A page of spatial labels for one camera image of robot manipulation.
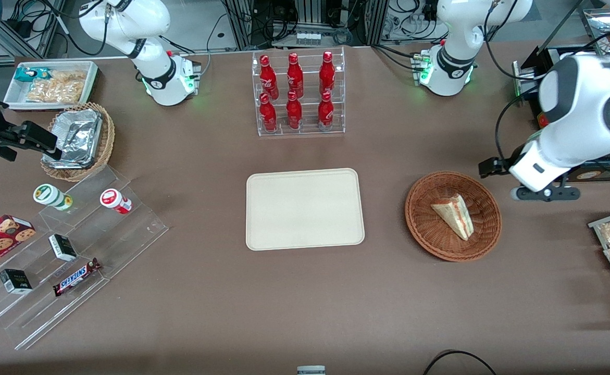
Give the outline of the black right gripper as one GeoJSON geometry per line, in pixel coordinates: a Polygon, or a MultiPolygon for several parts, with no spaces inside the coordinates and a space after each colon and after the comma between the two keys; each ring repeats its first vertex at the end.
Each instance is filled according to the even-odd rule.
{"type": "Polygon", "coordinates": [[[14,125],[8,121],[0,124],[0,158],[15,161],[17,148],[40,152],[54,160],[59,159],[58,137],[34,123],[24,121],[14,125]]]}

